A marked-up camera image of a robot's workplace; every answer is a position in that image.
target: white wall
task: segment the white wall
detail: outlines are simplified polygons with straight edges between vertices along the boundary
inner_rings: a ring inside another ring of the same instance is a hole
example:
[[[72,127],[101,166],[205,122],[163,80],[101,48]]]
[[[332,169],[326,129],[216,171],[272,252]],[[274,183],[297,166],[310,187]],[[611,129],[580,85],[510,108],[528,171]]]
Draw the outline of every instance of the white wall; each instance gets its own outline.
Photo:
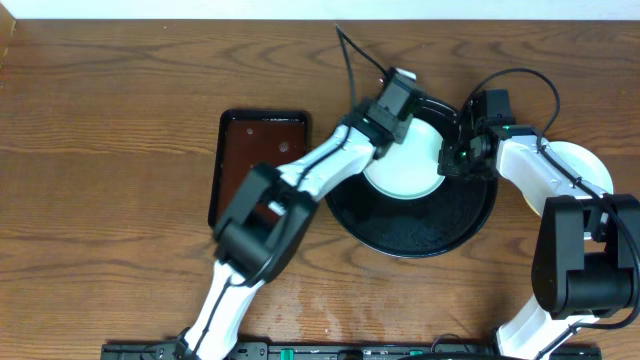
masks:
[[[17,19],[640,20],[640,0],[0,0]]]

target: black plastic bracket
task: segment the black plastic bracket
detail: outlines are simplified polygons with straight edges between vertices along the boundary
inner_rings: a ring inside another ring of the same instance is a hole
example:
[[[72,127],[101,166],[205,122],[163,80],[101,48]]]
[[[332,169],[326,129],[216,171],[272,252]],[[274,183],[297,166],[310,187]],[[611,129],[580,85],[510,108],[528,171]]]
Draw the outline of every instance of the black plastic bracket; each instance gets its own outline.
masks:
[[[240,272],[247,286],[268,283],[282,272],[318,207],[309,193],[297,191],[280,175],[270,165],[256,165],[214,228],[215,256]],[[275,224],[261,214],[272,201],[286,211]]]
[[[640,203],[631,195],[605,195],[638,243]],[[593,314],[606,318],[631,306],[638,278],[626,240],[615,223],[600,225],[603,212],[593,199],[548,198],[533,259],[531,280],[540,306],[553,319]],[[585,254],[585,233],[605,242],[604,252]]]
[[[376,147],[376,159],[384,156],[391,144],[404,142],[413,113],[426,97],[415,80],[395,69],[390,69],[389,72],[390,80],[385,83],[378,99],[365,98],[346,117],[354,128],[371,139]]]
[[[463,113],[457,138],[445,138],[438,156],[438,174],[466,178],[495,179],[500,140],[534,133],[530,126],[517,126],[507,90],[485,90],[475,96],[470,111]]]

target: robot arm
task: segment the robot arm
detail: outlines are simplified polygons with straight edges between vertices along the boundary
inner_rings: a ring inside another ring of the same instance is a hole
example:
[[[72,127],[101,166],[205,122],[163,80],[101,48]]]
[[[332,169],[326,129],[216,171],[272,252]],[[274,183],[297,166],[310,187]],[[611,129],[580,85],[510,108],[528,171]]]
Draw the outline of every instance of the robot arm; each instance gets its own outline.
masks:
[[[534,295],[497,330],[496,340],[502,355],[548,358],[571,336],[561,338],[570,326],[595,323],[634,304],[638,279],[631,250],[591,196],[540,153],[537,130],[515,124],[506,90],[483,92],[468,113],[458,141],[443,144],[438,170],[451,176],[502,176],[542,214],[532,267]],[[545,152],[574,179],[580,178],[549,147]],[[585,180],[581,183],[626,217],[638,238],[640,204],[635,198],[608,195]],[[585,240],[605,242],[605,251],[585,255]]]
[[[277,169],[259,164],[251,170],[214,229],[218,260],[205,304],[183,337],[185,358],[223,359],[258,289],[293,257],[318,201],[403,142],[424,93],[412,73],[392,73],[380,97],[365,99],[325,143]],[[266,208],[280,215],[275,224],[262,216]]]

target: green connector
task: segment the green connector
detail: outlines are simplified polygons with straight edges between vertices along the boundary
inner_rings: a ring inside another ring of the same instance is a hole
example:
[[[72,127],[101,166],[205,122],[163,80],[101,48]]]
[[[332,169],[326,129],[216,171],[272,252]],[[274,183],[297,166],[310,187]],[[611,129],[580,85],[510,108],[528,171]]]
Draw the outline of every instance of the green connector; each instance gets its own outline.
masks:
[[[280,360],[293,360],[293,349],[282,349],[280,351]]]

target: wood grain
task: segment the wood grain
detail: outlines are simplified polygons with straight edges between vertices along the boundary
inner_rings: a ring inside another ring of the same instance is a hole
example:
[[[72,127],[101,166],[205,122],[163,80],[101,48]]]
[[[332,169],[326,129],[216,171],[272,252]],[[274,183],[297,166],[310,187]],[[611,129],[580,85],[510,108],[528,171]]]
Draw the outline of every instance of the wood grain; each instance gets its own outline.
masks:
[[[460,104],[486,75],[528,66],[563,101],[552,139],[594,151],[640,196],[640,26],[617,22],[346,22],[387,65]],[[379,74],[354,56],[358,95]],[[304,109],[313,143],[348,111],[331,22],[21,21],[0,88],[0,358],[97,359],[109,340],[174,336],[206,296],[218,119],[234,107]],[[508,86],[522,123],[553,99]],[[241,333],[274,341],[486,338],[531,294],[539,218],[508,183],[456,251],[403,260],[360,245],[323,204]],[[637,357],[638,325],[584,331],[607,359]]]

